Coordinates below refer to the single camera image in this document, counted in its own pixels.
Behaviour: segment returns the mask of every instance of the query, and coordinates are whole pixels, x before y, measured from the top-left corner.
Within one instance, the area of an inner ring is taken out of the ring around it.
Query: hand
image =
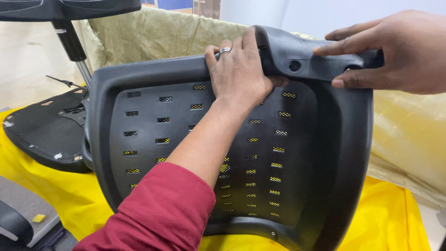
[[[335,30],[336,43],[313,49],[320,56],[384,51],[385,65],[337,76],[334,87],[400,90],[416,94],[446,92],[446,16],[402,11]]]
[[[257,48],[255,28],[248,28],[243,38],[236,38],[231,45],[224,40],[220,48],[229,47],[217,62],[219,48],[208,46],[205,52],[211,74],[212,88],[217,100],[229,106],[253,109],[259,105],[275,86],[286,86],[288,80],[281,77],[265,77]]]

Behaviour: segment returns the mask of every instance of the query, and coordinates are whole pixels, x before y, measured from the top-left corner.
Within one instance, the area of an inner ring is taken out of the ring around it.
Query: sticker label
[[[66,29],[55,29],[56,33],[66,33]]]

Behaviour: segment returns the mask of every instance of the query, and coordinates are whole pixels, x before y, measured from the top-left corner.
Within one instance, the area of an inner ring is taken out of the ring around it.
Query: finger
[[[243,50],[258,50],[256,41],[256,28],[251,26],[243,33]]]
[[[351,37],[359,32],[371,29],[380,24],[384,18],[372,20],[362,24],[352,25],[350,27],[334,30],[325,35],[326,40],[339,41]]]
[[[211,70],[217,63],[215,54],[219,52],[220,49],[217,46],[209,45],[204,52],[204,58],[206,59],[207,68]]]
[[[234,39],[234,42],[232,44],[232,50],[241,50],[241,49],[243,49],[242,37],[238,37]]]
[[[268,78],[271,80],[273,87],[286,87],[289,84],[289,79],[285,77],[269,76]]]
[[[331,85],[337,88],[396,89],[385,67],[348,71],[334,78]]]
[[[229,41],[229,40],[222,41],[222,43],[220,44],[220,49],[223,49],[226,47],[228,47],[229,49],[232,48],[231,41]],[[220,57],[226,57],[228,54],[229,54],[229,52],[222,52],[222,53],[220,53]]]
[[[313,49],[313,53],[319,56],[360,54],[366,50],[381,49],[381,36],[376,27],[360,32],[351,37],[347,37],[338,42]]]

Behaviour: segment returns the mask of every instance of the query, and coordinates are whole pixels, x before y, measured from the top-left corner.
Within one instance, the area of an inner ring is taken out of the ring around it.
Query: red sleeve
[[[197,250],[215,205],[210,186],[172,163],[156,165],[105,226],[73,251]]]

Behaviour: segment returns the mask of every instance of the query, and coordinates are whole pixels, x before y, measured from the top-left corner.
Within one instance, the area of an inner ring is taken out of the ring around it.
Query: silver ring
[[[231,52],[231,49],[229,47],[224,47],[224,48],[220,49],[220,54],[222,52]]]

